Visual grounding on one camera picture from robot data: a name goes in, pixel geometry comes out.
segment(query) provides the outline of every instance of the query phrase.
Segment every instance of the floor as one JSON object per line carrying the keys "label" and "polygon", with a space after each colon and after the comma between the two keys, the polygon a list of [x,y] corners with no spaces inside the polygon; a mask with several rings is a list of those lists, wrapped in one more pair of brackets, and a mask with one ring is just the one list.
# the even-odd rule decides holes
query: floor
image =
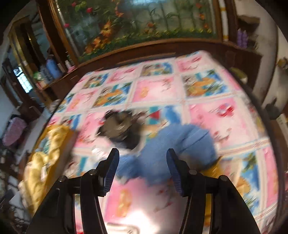
{"label": "floor", "polygon": [[[23,144],[19,147],[17,153],[18,153],[18,161],[20,161],[22,155],[26,152],[29,151],[31,152],[39,135],[41,134],[41,131],[43,129],[43,127],[45,126],[47,120],[50,117],[50,113],[48,112],[47,109],[44,109],[42,115],[34,120],[33,122],[31,122],[28,126],[28,133],[27,136],[23,142]],[[11,177],[9,178],[9,183],[11,183],[14,186],[18,186],[18,181],[14,178]],[[20,197],[20,193],[19,191],[13,187],[13,186],[9,186],[9,189],[12,189],[15,196],[10,200],[10,204],[20,207],[20,208],[24,208],[21,202],[21,197]],[[30,217],[28,216],[28,214],[25,212],[23,212],[22,210],[17,210],[17,216],[20,218],[24,218],[26,220],[29,220]]]}

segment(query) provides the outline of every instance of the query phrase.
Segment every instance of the blue fabric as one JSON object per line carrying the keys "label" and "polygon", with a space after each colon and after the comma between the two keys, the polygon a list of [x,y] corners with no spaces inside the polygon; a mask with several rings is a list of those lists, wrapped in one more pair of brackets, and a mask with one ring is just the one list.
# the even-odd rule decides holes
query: blue fabric
{"label": "blue fabric", "polygon": [[166,162],[169,148],[173,148],[178,156],[185,155],[190,167],[196,170],[202,170],[217,159],[208,130],[192,124],[170,124],[147,142],[139,156],[120,157],[117,177],[125,181],[142,177],[148,185],[166,182],[171,177]]}

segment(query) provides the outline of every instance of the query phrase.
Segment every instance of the dark object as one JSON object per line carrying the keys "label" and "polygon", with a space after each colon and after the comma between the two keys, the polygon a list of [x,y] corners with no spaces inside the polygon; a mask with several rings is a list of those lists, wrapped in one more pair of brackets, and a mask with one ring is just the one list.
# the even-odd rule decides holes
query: dark object
{"label": "dark object", "polygon": [[242,31],[246,31],[248,36],[251,36],[260,24],[259,17],[240,15],[238,16],[238,25]]}
{"label": "dark object", "polygon": [[98,134],[108,137],[117,147],[132,150],[140,141],[141,125],[137,119],[138,115],[133,116],[129,111],[108,111]]}
{"label": "dark object", "polygon": [[273,102],[266,105],[265,110],[267,111],[271,120],[277,119],[281,114],[279,109],[275,106],[277,98],[274,98]]}
{"label": "dark object", "polygon": [[39,206],[26,234],[75,234],[74,194],[80,194],[84,233],[107,234],[98,197],[110,191],[118,163],[119,151],[113,148],[106,160],[82,177],[59,177]]}
{"label": "dark object", "polygon": [[202,233],[206,194],[211,193],[210,234],[260,234],[251,212],[227,176],[221,175],[216,179],[190,170],[173,149],[167,151],[166,157],[176,191],[182,197],[188,197],[179,233]]}
{"label": "dark object", "polygon": [[15,213],[19,210],[24,213],[25,210],[9,203],[13,197],[14,192],[10,189],[0,199],[0,230],[1,233],[24,234],[28,227],[28,221],[15,216]]}

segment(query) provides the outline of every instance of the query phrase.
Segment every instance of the white wall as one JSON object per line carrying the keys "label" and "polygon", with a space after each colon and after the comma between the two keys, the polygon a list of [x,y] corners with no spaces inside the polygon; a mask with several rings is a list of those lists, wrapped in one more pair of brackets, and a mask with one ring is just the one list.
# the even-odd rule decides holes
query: white wall
{"label": "white wall", "polygon": [[[277,60],[283,57],[288,58],[288,42],[278,28]],[[272,102],[275,97],[277,97],[276,106],[282,111],[288,99],[288,75],[278,67],[275,69],[271,86],[262,107],[264,108],[268,103]]]}
{"label": "white wall", "polygon": [[266,94],[277,55],[277,25],[268,12],[255,0],[235,0],[237,14],[256,16],[260,24],[255,31],[258,35],[257,52],[262,54],[258,77],[253,89],[253,94],[262,102]]}
{"label": "white wall", "polygon": [[11,114],[19,114],[12,102],[6,96],[4,90],[0,86],[0,137],[6,127],[7,121]]}

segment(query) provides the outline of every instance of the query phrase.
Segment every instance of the bottle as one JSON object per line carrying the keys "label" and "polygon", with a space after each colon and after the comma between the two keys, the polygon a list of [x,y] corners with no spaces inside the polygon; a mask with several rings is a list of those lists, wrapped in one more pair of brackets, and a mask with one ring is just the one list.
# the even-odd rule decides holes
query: bottle
{"label": "bottle", "polygon": [[65,60],[65,65],[66,65],[68,70],[71,68],[71,64],[69,63],[68,60]]}

